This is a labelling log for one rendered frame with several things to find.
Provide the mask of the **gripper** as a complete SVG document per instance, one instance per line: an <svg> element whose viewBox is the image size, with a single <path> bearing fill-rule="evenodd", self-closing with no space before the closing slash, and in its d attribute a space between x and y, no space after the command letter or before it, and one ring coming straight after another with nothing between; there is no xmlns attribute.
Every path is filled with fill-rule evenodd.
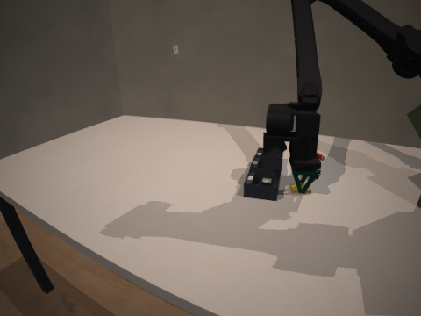
<svg viewBox="0 0 421 316"><path fill-rule="evenodd" d="M296 187L299 193L305 193L307 191L307 189L310 187L313 181L318 177L320 172L319 169L321 169L321 161L319 160L317 155L318 136L316 138L312 138L312 140L311 138L306 137L306 140L309 141L307 160L291 160L291 156L289 157L289 163L291 166L292 174L295 179ZM299 175L303 175L301 180L298 179ZM310 176L310 178L304 185L304 187L301 188L300 183L304 183L307 176Z"/></svg>

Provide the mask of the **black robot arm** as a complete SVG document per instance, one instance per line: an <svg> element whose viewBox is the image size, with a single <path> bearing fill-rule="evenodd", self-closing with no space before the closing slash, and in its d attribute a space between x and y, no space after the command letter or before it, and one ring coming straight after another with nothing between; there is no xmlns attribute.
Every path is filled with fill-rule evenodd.
<svg viewBox="0 0 421 316"><path fill-rule="evenodd" d="M316 109L320 106L322 81L310 4L315 1L317 0L291 0L298 103L271 104L268 107L267 132L263 133L262 149L268 159L287 150L285 141L289 141L291 160L306 161L309 143L306 137L312 140L319 135L321 115ZM331 6L378 43L392 62L392 68L397 75L407 79L420 75L421 78L421 30L411 25L401 28L361 0L318 1ZM291 132L294 116L296 131ZM296 134L303 139L295 137Z"/></svg>

